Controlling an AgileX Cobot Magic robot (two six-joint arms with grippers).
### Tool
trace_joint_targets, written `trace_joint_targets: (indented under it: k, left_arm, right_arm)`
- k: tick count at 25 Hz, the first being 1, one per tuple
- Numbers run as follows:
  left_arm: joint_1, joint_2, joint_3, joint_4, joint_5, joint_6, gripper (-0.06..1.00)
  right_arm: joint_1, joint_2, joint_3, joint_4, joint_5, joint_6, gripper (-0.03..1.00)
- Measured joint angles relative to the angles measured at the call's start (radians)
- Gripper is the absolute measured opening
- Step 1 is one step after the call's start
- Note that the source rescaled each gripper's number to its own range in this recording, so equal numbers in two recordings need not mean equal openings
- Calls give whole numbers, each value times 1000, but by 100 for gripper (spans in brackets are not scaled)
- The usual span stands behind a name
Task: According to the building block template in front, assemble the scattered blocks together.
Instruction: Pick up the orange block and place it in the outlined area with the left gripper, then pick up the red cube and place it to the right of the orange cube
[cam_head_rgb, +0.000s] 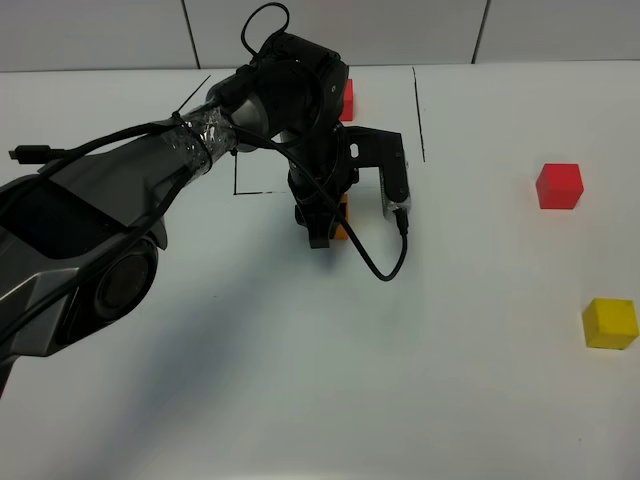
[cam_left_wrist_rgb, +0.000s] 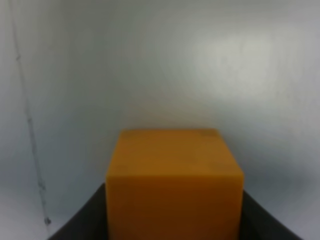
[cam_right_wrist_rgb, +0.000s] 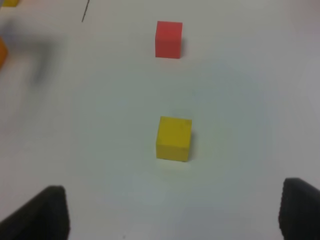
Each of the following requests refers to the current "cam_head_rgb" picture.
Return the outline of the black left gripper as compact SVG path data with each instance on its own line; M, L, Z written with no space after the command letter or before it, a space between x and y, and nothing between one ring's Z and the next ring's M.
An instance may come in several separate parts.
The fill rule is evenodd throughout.
M344 125L340 121L320 129L304 142L289 146L288 151L335 202L359 181L359 173L347 155ZM331 240L344 240L345 230L335 213L294 164L290 165L288 183L296 201L295 220L307 230L310 247L328 248Z

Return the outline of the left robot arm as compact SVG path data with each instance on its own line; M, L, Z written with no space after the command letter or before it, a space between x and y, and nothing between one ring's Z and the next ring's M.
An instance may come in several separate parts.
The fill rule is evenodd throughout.
M1 375L133 311L167 246L164 216L189 183L238 149L236 133L294 147L328 132L344 105L340 55L275 33L203 105L70 150L21 145L37 173L1 189Z

